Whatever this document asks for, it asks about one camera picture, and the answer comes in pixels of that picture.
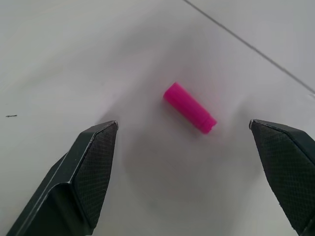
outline white surface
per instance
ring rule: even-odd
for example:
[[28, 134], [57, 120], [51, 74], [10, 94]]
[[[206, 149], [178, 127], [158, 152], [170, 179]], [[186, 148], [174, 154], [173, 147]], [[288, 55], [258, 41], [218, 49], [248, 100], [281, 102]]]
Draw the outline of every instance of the white surface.
[[315, 1], [189, 1], [315, 89]]
[[[315, 138], [309, 92], [178, 0], [41, 3], [10, 5], [27, 18], [1, 38], [1, 235], [77, 135], [110, 119], [120, 129], [94, 236], [296, 235], [248, 124]], [[162, 102], [174, 81], [218, 120], [210, 135]]]

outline gray line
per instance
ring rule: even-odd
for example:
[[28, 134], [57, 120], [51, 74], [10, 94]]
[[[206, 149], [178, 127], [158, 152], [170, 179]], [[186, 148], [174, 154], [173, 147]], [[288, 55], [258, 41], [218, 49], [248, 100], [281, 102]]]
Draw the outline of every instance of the gray line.
[[288, 75], [289, 77], [291, 77], [292, 79], [294, 79], [297, 83], [299, 83], [300, 85], [302, 85], [304, 88], [306, 88], [308, 91], [310, 91], [312, 94], [315, 94], [315, 90], [312, 89], [310, 86], [308, 86], [307, 84], [305, 84], [303, 81], [301, 81], [299, 78], [297, 78], [295, 75], [293, 75], [290, 71], [288, 71], [287, 69], [285, 69], [283, 66], [279, 65], [278, 63], [276, 63], [274, 60], [272, 60], [271, 58], [269, 58], [268, 56], [266, 56], [265, 54], [263, 54], [260, 50], [258, 50], [256, 47], [254, 47], [253, 45], [249, 44], [248, 42], [246, 42], [244, 39], [242, 39], [240, 36], [238, 36], [236, 33], [234, 33], [233, 31], [231, 31], [230, 29], [228, 29], [227, 27], [225, 27], [223, 24], [219, 23], [217, 20], [213, 19], [211, 16], [209, 16], [207, 13], [205, 13], [204, 11], [200, 10], [198, 7], [196, 7], [194, 4], [192, 4], [190, 1], [188, 0], [182, 0], [184, 2], [186, 2], [189, 6], [191, 6], [192, 8], [194, 8], [195, 10], [197, 10], [199, 13], [201, 13], [202, 15], [204, 15], [205, 17], [207, 17], [209, 20], [211, 20], [213, 23], [215, 23], [217, 26], [219, 26], [220, 28], [222, 28], [223, 30], [225, 30], [226, 32], [228, 32], [229, 34], [231, 34], [233, 37], [237, 38], [239, 41], [241, 41], [243, 44], [245, 44], [247, 47], [249, 47], [250, 49], [252, 49], [253, 51], [255, 51], [256, 53], [258, 53], [259, 55], [261, 55], [263, 58], [265, 58], [267, 61], [269, 61], [271, 64], [273, 64], [276, 68], [278, 68], [279, 70], [281, 70], [284, 74]]

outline pink plastic block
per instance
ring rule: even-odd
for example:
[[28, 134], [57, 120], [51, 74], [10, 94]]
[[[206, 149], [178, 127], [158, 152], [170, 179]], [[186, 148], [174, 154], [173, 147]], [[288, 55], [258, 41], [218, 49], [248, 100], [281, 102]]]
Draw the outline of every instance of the pink plastic block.
[[208, 134], [217, 124], [209, 112], [204, 109], [179, 83], [175, 82], [164, 94], [177, 111], [186, 117], [202, 133]]

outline pink object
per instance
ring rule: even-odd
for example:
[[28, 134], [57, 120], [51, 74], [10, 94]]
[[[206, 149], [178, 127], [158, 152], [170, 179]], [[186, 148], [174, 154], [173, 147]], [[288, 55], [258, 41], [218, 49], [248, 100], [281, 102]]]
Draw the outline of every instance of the pink object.
[[175, 82], [164, 94], [177, 111], [185, 116], [202, 133], [208, 134], [217, 124], [209, 112], [204, 109], [179, 83]]

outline pink cylinder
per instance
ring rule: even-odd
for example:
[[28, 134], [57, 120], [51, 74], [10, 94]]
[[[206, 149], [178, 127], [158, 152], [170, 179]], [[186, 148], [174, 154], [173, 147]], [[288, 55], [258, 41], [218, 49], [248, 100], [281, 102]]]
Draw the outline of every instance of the pink cylinder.
[[217, 124], [210, 113], [177, 82], [165, 92], [163, 98], [204, 134], [208, 134]]

